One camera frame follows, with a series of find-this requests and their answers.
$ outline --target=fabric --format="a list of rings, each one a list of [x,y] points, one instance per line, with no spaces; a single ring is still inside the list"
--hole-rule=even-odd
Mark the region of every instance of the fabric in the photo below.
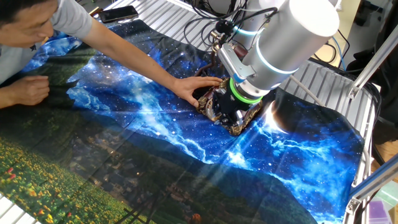
[[[111,30],[175,77],[210,63],[142,21]],[[0,111],[0,192],[40,222],[342,222],[364,144],[344,116],[277,88],[234,137],[76,41],[45,44],[25,68],[49,75],[49,98]]]
[[[58,11],[51,18],[55,30],[81,39],[91,30],[92,22],[91,16],[74,0],[58,0]],[[0,45],[0,83],[21,71],[41,45],[36,43],[31,49]]]

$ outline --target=smartphone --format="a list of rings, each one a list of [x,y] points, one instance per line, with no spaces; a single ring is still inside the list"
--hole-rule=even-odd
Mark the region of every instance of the smartphone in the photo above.
[[[125,6],[117,9],[105,10],[98,13],[103,23],[114,22],[120,19],[132,19],[138,16],[138,12],[133,6]]]

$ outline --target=green ring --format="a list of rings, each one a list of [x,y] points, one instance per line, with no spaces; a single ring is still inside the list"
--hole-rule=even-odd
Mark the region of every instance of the green ring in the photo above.
[[[261,101],[262,97],[256,99],[256,100],[249,100],[245,97],[243,97],[235,88],[234,85],[234,80],[232,78],[229,79],[229,87],[231,88],[232,94],[240,101],[242,101],[243,103],[247,103],[247,104],[255,104]]]

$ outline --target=gray t-shirt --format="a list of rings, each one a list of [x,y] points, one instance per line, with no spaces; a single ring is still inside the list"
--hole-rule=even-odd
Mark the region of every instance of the gray t-shirt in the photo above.
[[[58,11],[51,18],[55,30],[82,39],[91,30],[92,18],[75,0],[58,0]],[[0,84],[21,71],[36,50],[0,45]]]

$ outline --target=cloth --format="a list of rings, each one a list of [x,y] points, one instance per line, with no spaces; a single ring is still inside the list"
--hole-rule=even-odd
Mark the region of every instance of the cloth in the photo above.
[[[74,0],[58,0],[58,11],[51,18],[55,30],[78,38],[89,33],[92,18]],[[42,43],[36,43],[30,49],[0,45],[0,83],[21,71],[37,53]]]
[[[110,29],[178,78],[211,61],[140,20]],[[0,193],[41,223],[342,222],[364,144],[344,116],[277,88],[234,137],[76,41],[24,69],[49,76],[42,104],[0,110]]]

